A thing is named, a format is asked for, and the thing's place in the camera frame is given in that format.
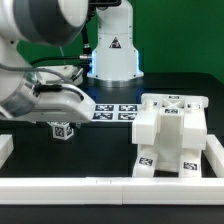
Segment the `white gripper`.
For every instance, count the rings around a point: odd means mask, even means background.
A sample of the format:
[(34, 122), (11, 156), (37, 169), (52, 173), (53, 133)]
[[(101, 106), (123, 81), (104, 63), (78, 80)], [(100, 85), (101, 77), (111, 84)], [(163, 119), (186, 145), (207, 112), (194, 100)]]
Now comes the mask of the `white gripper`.
[(37, 122), (89, 123), (95, 102), (85, 92), (71, 84), (38, 84), (34, 88), (38, 102), (31, 112)]

